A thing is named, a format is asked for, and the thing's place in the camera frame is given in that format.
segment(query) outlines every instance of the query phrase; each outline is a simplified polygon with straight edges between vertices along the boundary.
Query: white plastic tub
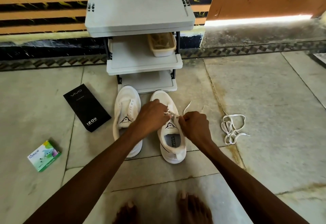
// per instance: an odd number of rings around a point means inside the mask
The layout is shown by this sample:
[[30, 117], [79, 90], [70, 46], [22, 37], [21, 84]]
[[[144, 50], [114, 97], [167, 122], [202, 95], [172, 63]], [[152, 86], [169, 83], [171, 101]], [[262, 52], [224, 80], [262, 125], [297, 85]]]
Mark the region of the white plastic tub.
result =
[[175, 36], [172, 32], [152, 33], [147, 35], [151, 51], [156, 57], [171, 55], [177, 48]]

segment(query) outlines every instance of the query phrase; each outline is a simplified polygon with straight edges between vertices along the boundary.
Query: black logo on shoe tongue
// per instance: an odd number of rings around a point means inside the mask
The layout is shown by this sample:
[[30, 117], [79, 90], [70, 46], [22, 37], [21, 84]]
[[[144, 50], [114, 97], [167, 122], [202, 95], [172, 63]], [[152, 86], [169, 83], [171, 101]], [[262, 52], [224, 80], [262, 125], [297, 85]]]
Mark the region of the black logo on shoe tongue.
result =
[[175, 127], [172, 123], [168, 123], [168, 125], [165, 127], [166, 129], [173, 129], [173, 128], [177, 128]]
[[131, 120], [128, 117], [125, 117], [120, 123], [129, 123]]

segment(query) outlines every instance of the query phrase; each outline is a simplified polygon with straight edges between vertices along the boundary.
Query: green and white box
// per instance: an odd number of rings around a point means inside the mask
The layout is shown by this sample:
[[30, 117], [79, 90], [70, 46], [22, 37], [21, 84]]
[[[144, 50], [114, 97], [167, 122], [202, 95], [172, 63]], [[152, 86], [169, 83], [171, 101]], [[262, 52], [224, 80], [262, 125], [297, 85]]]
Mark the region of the green and white box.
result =
[[59, 156], [60, 152], [55, 150], [51, 143], [47, 140], [32, 152], [27, 158], [33, 164], [37, 171], [44, 171], [49, 165], [52, 164]]

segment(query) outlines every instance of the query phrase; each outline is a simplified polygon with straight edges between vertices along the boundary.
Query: forearm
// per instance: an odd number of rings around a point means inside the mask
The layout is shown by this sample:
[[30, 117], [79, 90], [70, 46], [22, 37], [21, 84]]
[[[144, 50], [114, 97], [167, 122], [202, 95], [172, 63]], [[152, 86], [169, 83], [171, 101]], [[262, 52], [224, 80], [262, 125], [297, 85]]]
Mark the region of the forearm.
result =
[[83, 223], [132, 148], [142, 139], [128, 129], [49, 198], [25, 224]]
[[206, 151], [206, 156], [222, 174], [253, 223], [308, 223], [254, 177], [232, 162], [215, 144], [211, 143]]

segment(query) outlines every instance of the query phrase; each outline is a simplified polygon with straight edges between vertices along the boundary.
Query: person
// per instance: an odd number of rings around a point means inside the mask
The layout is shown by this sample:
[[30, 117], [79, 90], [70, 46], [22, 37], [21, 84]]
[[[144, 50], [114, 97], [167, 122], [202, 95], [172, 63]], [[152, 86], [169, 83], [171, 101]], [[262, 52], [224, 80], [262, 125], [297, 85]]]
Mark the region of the person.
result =
[[[169, 121], [171, 117], [164, 114], [167, 110], [158, 99], [146, 103], [126, 132], [63, 185], [25, 224], [83, 223], [132, 148]], [[211, 138], [206, 115], [187, 112], [179, 117], [179, 124], [184, 135], [222, 174], [254, 224], [308, 223], [220, 151]], [[182, 224], [213, 223], [210, 209], [190, 193], [180, 193], [178, 207]], [[133, 202], [120, 209], [113, 223], [139, 223]]]

